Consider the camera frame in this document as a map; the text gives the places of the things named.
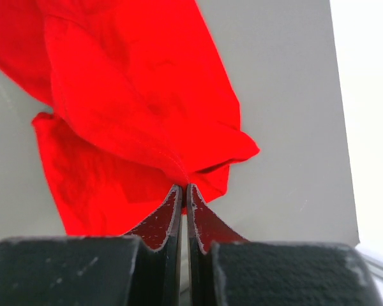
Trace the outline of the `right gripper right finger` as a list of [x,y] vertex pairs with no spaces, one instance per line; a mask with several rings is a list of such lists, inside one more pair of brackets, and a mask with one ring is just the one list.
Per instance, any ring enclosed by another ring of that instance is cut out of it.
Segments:
[[360,254],[345,244],[251,242],[198,187],[186,191],[193,305],[382,305]]

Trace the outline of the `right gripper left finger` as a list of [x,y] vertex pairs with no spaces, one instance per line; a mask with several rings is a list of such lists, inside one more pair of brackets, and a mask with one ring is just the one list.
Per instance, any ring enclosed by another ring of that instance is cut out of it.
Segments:
[[182,199],[125,235],[0,241],[0,305],[177,305]]

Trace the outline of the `red t shirt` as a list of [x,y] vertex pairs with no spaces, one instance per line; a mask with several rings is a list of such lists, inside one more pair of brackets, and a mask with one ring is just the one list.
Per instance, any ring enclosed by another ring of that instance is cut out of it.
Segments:
[[0,1],[0,70],[32,121],[69,235],[118,235],[173,185],[207,201],[259,152],[195,1]]

